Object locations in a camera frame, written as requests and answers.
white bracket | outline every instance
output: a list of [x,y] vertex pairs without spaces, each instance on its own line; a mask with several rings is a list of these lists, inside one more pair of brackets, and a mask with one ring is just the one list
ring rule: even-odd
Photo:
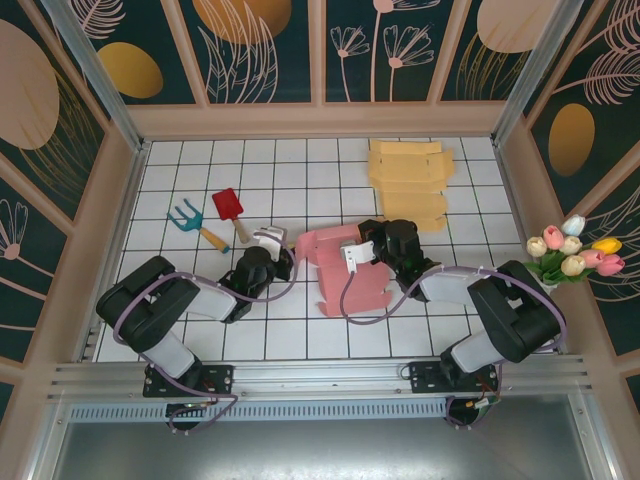
[[358,263],[368,263],[375,260],[373,242],[365,242],[356,245],[355,241],[343,243],[340,247],[342,258],[347,262],[347,270],[350,273],[358,271]]
[[[282,242],[286,241],[287,230],[280,227],[262,227],[257,232],[268,233],[269,235],[280,239]],[[262,235],[253,234],[253,238],[258,240],[258,246],[264,248],[271,255],[271,260],[277,262],[280,260],[280,244],[271,238],[263,237]]]

gold circle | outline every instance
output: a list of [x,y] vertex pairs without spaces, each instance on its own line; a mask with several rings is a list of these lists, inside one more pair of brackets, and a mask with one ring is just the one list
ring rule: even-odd
[[162,90],[160,67],[141,48],[114,42],[98,50],[98,56],[120,93],[134,98],[149,98]]
[[56,72],[29,35],[0,20],[0,138],[34,150],[58,124]]
[[494,52],[528,52],[538,43],[556,3],[557,0],[483,0],[478,10],[478,37]]
[[256,23],[259,18],[264,20],[272,37],[281,33],[291,18],[291,0],[193,0],[198,16],[209,30],[223,40],[242,45],[258,43],[260,39],[250,33],[255,27],[251,27],[245,3]]
[[563,177],[576,173],[587,161],[596,134],[591,112],[570,103],[556,115],[549,133],[549,161]]

white tile floor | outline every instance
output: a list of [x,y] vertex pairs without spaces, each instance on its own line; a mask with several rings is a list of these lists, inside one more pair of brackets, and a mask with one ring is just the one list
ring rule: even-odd
[[[403,138],[429,141],[429,138]],[[448,228],[421,233],[425,254],[445,265],[501,265],[526,260],[488,138],[433,138],[454,151],[456,173],[444,192]],[[367,138],[156,142],[131,219],[118,279],[154,255],[178,270],[219,279],[243,253],[231,222],[223,222],[211,194],[233,187],[245,209],[246,228],[270,224],[289,229],[289,240],[318,228],[357,223],[382,212],[367,180]],[[166,213],[187,198],[204,212],[204,226],[232,246],[223,255],[168,222]],[[451,343],[478,331],[473,309],[409,300],[390,320],[373,326],[324,318],[315,267],[302,263],[300,283],[287,296],[256,304],[241,321],[224,325],[186,315],[174,332],[208,361],[284,360],[438,355]],[[269,295],[284,288],[274,283]],[[392,304],[399,298],[391,283]],[[368,312],[359,317],[373,317]],[[115,344],[103,328],[95,359],[132,361],[136,355]]]

gray metal surface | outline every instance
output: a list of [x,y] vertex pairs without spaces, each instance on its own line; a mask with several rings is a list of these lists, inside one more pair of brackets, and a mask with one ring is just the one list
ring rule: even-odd
[[57,480],[590,479],[566,399],[508,398],[484,424],[441,419],[73,424]]
[[[409,380],[401,375],[413,360],[437,358],[233,362],[233,393],[240,395],[241,401],[416,398],[411,393]],[[124,362],[61,364],[49,389],[49,401],[153,402],[142,397],[144,367],[143,363]],[[504,365],[502,394],[505,396],[569,394],[590,389],[579,355],[531,355],[522,363]],[[437,392],[419,395],[421,398],[441,396]],[[168,398],[157,399],[157,402],[174,400],[179,401]]]
[[[445,416],[445,398],[408,400],[334,400],[315,402],[240,402],[219,421],[255,422],[283,420],[378,420]],[[224,408],[221,403],[206,410],[194,410],[175,421],[208,420]],[[69,423],[153,423],[165,422],[166,404],[75,405]]]

blue garden fork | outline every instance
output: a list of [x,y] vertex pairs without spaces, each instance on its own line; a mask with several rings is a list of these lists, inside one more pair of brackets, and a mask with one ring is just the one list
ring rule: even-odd
[[181,223],[181,221],[175,218],[173,215],[171,215],[170,212],[167,213],[167,217],[169,217],[169,220],[171,220],[173,224],[183,232],[198,230],[200,232],[200,235],[206,238],[211,245],[216,247],[222,253],[227,253],[229,251],[229,245],[227,245],[225,241],[222,240],[220,237],[213,234],[210,230],[202,226],[202,218],[203,218],[202,213],[200,213],[193,205],[191,205],[189,200],[187,200],[186,198],[184,199],[184,203],[187,205],[187,207],[191,209],[191,211],[193,212],[193,216],[190,217],[189,215],[184,213],[180,207],[175,207],[175,209],[180,214],[180,216],[185,220],[185,222]]

